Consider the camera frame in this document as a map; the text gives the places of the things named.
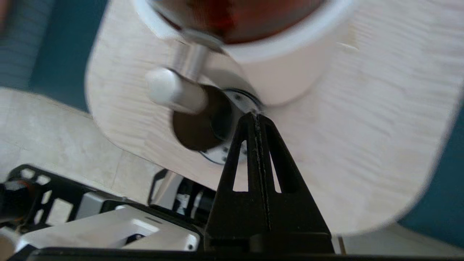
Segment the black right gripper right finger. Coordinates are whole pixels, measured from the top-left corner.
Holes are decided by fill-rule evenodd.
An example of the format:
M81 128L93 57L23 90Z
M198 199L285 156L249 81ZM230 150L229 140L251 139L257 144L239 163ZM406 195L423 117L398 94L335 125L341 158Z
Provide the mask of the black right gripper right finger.
M258 115L256 132L268 230L330 236L330 230L275 124Z

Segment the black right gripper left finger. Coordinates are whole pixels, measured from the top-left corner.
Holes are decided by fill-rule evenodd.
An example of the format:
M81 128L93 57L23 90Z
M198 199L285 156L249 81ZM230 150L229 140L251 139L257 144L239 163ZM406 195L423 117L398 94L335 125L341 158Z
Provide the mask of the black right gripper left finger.
M204 231L205 251L249 251L250 238L269 230L266 164L258 116L239 119ZM247 191L234 191L242 142L247 150Z

